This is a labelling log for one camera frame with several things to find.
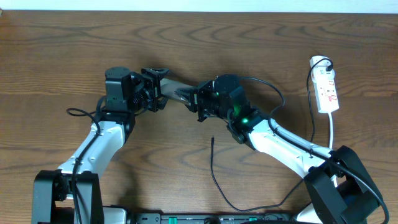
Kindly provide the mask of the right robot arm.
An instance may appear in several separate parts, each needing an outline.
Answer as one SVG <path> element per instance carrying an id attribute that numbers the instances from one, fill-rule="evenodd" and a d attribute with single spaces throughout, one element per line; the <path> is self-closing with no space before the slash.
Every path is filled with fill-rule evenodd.
<path id="1" fill-rule="evenodd" d="M 334 151 L 307 141 L 279 126 L 271 114 L 262 114 L 246 98 L 241 78 L 222 75 L 198 86 L 178 84 L 171 92 L 198 120 L 215 116 L 240 144 L 263 152 L 299 175 L 310 204 L 294 220 L 299 223 L 366 223 L 382 208 L 384 223 L 389 212 L 380 191 L 349 147 Z"/>

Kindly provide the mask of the white power strip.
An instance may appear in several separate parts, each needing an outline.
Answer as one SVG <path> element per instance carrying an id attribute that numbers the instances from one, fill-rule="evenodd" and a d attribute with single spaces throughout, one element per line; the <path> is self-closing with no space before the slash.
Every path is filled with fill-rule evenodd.
<path id="1" fill-rule="evenodd" d="M 332 61 L 322 55 L 310 59 L 310 78 L 313 82 L 317 110 L 329 114 L 339 109 Z"/>

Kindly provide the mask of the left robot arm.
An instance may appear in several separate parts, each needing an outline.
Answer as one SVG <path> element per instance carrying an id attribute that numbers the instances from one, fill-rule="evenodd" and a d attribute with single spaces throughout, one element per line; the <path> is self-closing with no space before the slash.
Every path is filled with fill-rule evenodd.
<path id="1" fill-rule="evenodd" d="M 161 80 L 167 68 L 126 67 L 105 71 L 106 94 L 94 112 L 69 108 L 72 116 L 88 116 L 90 133 L 73 155 L 55 170 L 41 170 L 34 180 L 32 223 L 129 223 L 127 209 L 102 203 L 100 178 L 132 133 L 137 115 L 161 110 Z"/>

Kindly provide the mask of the Samsung Galaxy smartphone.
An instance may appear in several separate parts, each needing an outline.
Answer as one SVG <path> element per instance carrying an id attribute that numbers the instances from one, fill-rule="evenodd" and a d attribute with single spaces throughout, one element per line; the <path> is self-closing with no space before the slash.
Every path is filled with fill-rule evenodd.
<path id="1" fill-rule="evenodd" d="M 160 89 L 162 96 L 185 105 L 190 104 L 190 91 L 193 89 L 192 86 L 163 78 L 160 81 Z"/>

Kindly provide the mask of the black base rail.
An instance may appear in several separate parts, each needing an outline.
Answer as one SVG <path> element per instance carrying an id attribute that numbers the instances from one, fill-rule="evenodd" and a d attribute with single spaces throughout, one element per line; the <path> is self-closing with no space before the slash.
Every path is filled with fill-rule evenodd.
<path id="1" fill-rule="evenodd" d="M 265 215 L 161 215 L 159 213 L 105 212 L 104 222 L 130 224 L 238 224 L 238 223 L 296 223 L 288 214 Z"/>

